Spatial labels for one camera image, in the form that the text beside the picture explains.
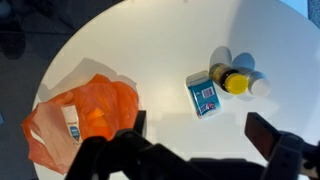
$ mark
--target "white bottle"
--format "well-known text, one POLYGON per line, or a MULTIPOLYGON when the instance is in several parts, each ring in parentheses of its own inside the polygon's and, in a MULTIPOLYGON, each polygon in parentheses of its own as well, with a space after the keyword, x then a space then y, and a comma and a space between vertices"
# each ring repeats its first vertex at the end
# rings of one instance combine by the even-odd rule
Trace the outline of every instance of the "white bottle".
POLYGON ((262 97, 271 92, 270 81, 263 73, 248 68, 237 68, 237 70, 248 79, 248 90, 251 95, 262 97))

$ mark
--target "dark floor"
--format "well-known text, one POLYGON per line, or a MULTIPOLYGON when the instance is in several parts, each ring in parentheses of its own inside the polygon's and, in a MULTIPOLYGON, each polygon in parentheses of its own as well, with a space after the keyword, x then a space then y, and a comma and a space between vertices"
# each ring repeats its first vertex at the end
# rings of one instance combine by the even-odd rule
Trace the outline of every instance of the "dark floor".
MULTIPOLYGON (((26 52, 19 60, 8 60, 0 53, 0 112, 4 118, 3 124, 0 120, 0 179, 37 178, 32 162, 27 159, 28 145, 20 124, 32 110, 37 87, 55 54, 72 33, 116 3, 112 0, 52 0, 55 13, 61 18, 48 19, 21 5, 22 1, 14 1, 17 12, 24 14, 24 18, 19 17, 22 28, 54 35, 27 34, 26 52)), ((309 0, 309 19, 320 28, 318 0, 309 0)))

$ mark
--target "yellow bottle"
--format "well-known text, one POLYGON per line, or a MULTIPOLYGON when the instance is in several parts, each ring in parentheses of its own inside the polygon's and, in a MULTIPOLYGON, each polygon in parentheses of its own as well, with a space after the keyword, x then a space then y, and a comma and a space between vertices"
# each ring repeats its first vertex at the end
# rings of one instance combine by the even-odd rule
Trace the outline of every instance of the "yellow bottle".
POLYGON ((213 65, 209 76, 221 89, 231 94, 241 94, 248 87, 248 79, 245 76, 223 63, 213 65))

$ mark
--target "white label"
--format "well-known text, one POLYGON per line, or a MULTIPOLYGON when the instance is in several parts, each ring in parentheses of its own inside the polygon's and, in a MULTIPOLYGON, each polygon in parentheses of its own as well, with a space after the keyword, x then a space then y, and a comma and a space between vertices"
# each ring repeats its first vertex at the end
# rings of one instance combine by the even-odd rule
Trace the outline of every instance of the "white label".
POLYGON ((213 91, 213 88, 212 87, 209 87, 207 89, 204 89, 201 91, 202 92, 202 96, 203 98, 207 98, 207 97, 210 97, 210 96, 213 96, 214 95, 214 91, 213 91))

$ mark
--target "white round table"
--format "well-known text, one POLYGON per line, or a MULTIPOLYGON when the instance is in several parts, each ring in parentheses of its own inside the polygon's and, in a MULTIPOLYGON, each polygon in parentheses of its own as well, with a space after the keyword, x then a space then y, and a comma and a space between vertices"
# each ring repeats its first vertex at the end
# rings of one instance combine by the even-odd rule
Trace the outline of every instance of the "white round table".
MULTIPOLYGON (((246 158, 265 164, 244 135, 248 112, 315 144, 320 139, 320 31, 275 0, 127 0, 101 13, 60 50, 34 102, 100 73, 135 87, 147 110, 147 139, 190 157, 246 158), (186 77, 250 54, 272 84, 267 97, 231 96, 216 87, 222 112, 199 120, 186 77)), ((35 164, 40 179, 62 179, 35 164)))

